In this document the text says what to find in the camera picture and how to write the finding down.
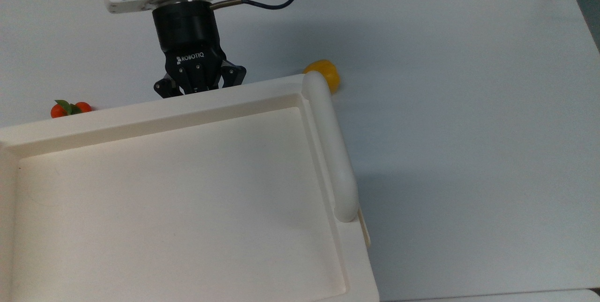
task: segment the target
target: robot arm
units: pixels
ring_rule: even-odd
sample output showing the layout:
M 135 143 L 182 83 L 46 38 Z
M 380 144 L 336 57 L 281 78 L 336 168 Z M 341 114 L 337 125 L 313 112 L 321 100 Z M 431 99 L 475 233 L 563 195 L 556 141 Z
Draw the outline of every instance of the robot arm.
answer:
M 242 84 L 246 69 L 233 65 L 219 42 L 212 0 L 105 0 L 112 13 L 152 10 L 167 74 L 154 84 L 163 98 Z

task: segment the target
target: black cable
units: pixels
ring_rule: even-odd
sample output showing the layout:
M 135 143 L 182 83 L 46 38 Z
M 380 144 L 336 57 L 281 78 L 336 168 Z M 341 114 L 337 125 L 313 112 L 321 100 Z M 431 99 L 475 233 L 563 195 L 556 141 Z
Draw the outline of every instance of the black cable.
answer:
M 264 4 L 264 3 L 260 3 L 260 2 L 253 1 L 253 0 L 242 0 L 242 3 L 253 5 L 255 7 L 259 7 L 259 8 L 263 8 L 263 9 L 268 9 L 268 10 L 279 10 L 279 9 L 283 9 L 283 8 L 287 7 L 288 5 L 291 5 L 293 1 L 294 0 L 287 0 L 285 3 L 281 3 L 279 5 L 269 5 L 269 4 Z

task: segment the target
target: yellow pepper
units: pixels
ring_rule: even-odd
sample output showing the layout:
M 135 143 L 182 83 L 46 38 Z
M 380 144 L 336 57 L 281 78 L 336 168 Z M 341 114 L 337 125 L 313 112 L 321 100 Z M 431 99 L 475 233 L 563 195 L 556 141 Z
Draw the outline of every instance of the yellow pepper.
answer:
M 336 93 L 339 87 L 339 74 L 337 73 L 336 65 L 333 65 L 332 62 L 326 59 L 321 59 L 310 63 L 308 67 L 304 69 L 303 73 L 308 73 L 308 71 L 320 72 L 323 77 L 325 77 L 327 85 L 330 86 L 331 94 Z

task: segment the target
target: white tray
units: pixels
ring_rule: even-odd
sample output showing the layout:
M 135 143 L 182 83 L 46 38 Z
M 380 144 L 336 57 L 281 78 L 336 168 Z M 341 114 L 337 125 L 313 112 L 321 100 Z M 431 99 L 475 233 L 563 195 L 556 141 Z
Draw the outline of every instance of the white tray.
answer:
M 0 129 L 0 301 L 376 302 L 357 211 L 318 73 Z

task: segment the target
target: tray handle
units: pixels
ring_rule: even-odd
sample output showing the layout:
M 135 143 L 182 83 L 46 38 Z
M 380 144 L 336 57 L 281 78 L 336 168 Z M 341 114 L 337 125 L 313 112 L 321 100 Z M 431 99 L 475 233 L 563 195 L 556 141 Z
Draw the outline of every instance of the tray handle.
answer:
M 339 129 L 330 89 L 323 75 L 310 71 L 302 80 L 302 96 L 311 103 L 313 117 L 330 172 L 334 192 L 334 216 L 350 222 L 358 214 L 358 185 Z

